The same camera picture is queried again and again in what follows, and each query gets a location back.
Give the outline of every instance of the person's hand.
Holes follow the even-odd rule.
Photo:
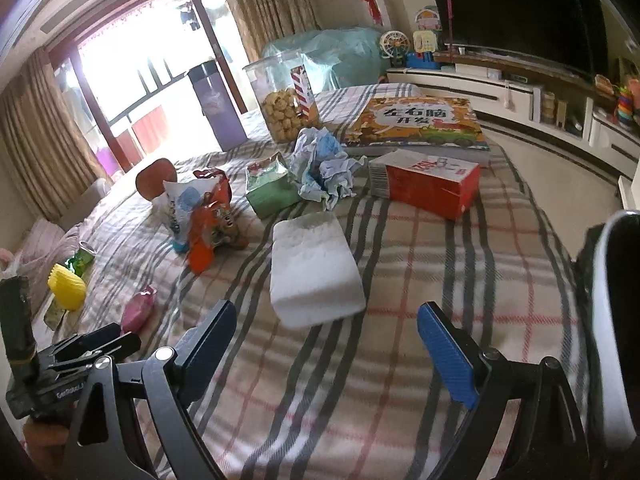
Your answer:
[[[43,424],[29,418],[22,428],[27,451],[36,468],[45,476],[62,474],[62,456],[69,430],[57,424]]]

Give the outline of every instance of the transparent plastic container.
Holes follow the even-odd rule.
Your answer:
[[[296,140],[301,128],[321,127],[302,54],[291,50],[244,67],[275,142]]]

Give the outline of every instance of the green box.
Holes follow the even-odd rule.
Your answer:
[[[302,200],[280,152],[246,167],[246,198],[260,220]]]

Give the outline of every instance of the black tv screen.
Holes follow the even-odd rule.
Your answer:
[[[453,43],[538,57],[593,76],[606,74],[599,0],[451,0]],[[449,42],[447,0],[436,0]]]

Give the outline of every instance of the red and white box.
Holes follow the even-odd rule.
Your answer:
[[[480,166],[397,150],[369,161],[371,194],[390,198],[455,220],[473,203]]]

